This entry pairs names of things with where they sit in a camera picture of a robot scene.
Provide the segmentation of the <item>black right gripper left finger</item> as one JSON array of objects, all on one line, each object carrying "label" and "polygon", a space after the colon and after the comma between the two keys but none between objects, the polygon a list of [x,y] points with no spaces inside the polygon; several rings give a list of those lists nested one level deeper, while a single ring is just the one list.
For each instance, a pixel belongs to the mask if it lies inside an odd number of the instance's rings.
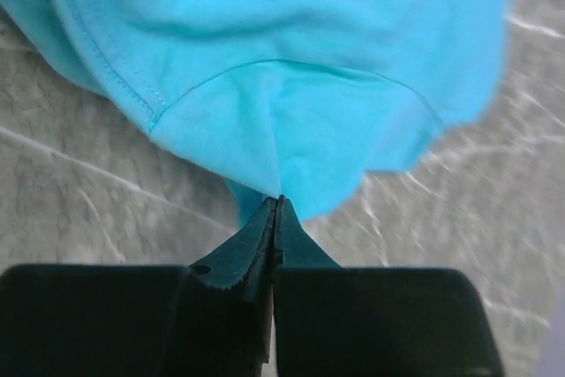
[{"label": "black right gripper left finger", "polygon": [[4,376],[258,376],[277,203],[190,265],[19,264],[1,275]]}]

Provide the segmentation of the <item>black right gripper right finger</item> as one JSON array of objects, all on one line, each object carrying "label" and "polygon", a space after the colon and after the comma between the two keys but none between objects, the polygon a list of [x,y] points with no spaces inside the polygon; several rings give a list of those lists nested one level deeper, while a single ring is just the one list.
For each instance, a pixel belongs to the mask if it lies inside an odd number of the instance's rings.
[{"label": "black right gripper right finger", "polygon": [[280,198],[274,229],[281,376],[501,376],[475,286],[451,268],[347,268]]}]

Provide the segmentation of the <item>turquoise t shirt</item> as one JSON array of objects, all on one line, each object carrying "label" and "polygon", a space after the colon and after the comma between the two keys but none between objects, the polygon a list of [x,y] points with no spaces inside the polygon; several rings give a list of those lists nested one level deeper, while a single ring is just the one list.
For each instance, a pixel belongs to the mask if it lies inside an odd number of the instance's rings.
[{"label": "turquoise t shirt", "polygon": [[478,120],[509,0],[1,0],[46,61],[224,177],[243,220],[303,220]]}]

